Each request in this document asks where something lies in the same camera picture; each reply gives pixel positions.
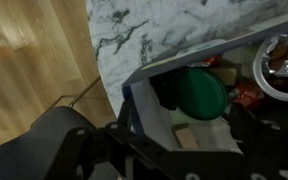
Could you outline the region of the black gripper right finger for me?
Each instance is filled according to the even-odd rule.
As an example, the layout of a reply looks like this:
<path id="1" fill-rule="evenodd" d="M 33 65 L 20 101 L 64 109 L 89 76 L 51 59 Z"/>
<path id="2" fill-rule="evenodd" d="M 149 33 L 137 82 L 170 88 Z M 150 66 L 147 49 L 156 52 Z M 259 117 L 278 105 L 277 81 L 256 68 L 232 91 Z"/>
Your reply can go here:
<path id="1" fill-rule="evenodd" d="M 232 106 L 229 112 L 230 133 L 241 151 L 263 151 L 267 126 L 243 106 Z"/>

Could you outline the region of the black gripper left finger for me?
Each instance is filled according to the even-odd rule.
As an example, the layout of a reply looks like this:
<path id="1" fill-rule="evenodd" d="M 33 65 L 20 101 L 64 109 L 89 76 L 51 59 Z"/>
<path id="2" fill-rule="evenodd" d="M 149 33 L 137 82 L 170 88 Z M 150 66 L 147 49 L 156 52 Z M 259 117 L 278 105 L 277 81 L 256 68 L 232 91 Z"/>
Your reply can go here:
<path id="1" fill-rule="evenodd" d="M 128 102 L 124 101 L 122 103 L 117 121 L 120 124 L 122 124 L 124 127 L 130 128 L 131 127 L 131 115 L 132 115 L 132 107 Z"/>

